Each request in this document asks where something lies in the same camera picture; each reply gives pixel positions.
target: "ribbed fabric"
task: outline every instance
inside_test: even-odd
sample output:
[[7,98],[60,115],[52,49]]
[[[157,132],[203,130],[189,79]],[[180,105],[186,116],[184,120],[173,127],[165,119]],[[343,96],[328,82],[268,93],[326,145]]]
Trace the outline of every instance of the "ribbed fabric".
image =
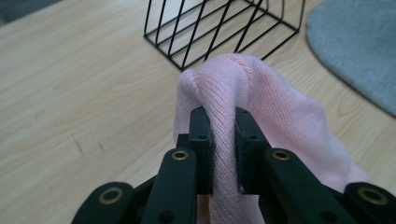
[[183,72],[177,87],[174,137],[188,133],[190,112],[203,106],[216,149],[213,195],[198,199],[197,223],[263,223],[257,196],[241,195],[234,155],[235,107],[250,111],[272,147],[296,153],[325,185],[343,191],[368,175],[329,130],[324,110],[261,60],[226,54]]

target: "gray placemat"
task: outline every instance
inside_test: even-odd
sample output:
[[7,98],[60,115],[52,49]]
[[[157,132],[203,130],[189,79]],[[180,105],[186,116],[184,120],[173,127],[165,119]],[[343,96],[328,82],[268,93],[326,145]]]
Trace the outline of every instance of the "gray placemat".
[[335,75],[396,117],[396,0],[327,0],[307,39]]

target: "pink sock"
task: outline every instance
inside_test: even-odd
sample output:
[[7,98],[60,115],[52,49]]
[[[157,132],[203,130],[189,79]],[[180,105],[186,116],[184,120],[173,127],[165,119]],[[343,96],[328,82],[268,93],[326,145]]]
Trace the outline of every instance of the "pink sock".
[[236,106],[252,114],[272,147],[296,153],[321,183],[344,191],[350,182],[368,180],[327,127],[322,106],[259,59],[226,54],[183,72],[177,88],[175,139],[189,132],[190,112],[201,105],[217,147],[213,195],[198,198],[197,223],[263,223],[258,197],[241,195],[237,188]]

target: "light wood surface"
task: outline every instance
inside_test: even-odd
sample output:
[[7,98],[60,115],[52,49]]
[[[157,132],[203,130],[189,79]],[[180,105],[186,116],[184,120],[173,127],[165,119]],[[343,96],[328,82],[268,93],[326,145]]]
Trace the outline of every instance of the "light wood surface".
[[[142,37],[147,4],[64,0],[0,28],[0,223],[69,223],[100,185],[157,173],[179,71]],[[267,62],[396,194],[396,120],[326,70],[304,29]]]

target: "wire basket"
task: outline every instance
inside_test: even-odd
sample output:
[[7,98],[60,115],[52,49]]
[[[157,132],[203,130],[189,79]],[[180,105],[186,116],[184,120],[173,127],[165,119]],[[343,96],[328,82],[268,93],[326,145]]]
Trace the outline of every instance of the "wire basket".
[[305,0],[149,0],[144,37],[180,70],[226,52],[264,60],[298,34],[304,5]]

